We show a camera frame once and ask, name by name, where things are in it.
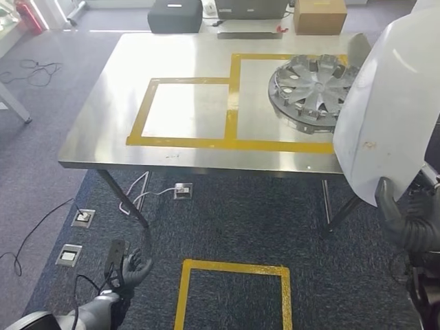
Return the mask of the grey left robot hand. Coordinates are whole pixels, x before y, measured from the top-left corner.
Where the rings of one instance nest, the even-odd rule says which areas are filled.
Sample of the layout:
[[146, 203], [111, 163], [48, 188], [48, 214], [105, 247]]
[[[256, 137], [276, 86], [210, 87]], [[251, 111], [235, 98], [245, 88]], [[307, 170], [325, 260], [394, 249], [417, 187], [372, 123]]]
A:
[[120, 284], [117, 293], [126, 299], [132, 298], [134, 289], [145, 280], [151, 271], [152, 266], [151, 258], [143, 262], [140, 249], [134, 249], [122, 261], [122, 284]]

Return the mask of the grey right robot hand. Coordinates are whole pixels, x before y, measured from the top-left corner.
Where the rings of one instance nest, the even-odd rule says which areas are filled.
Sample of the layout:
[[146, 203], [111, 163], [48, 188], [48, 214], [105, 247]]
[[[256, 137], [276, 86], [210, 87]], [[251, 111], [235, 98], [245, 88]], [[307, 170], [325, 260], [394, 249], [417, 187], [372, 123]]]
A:
[[394, 184], [382, 177], [374, 197], [380, 212], [380, 223], [386, 238], [408, 252], [439, 251], [439, 186], [433, 193], [416, 194], [402, 215], [394, 200]]

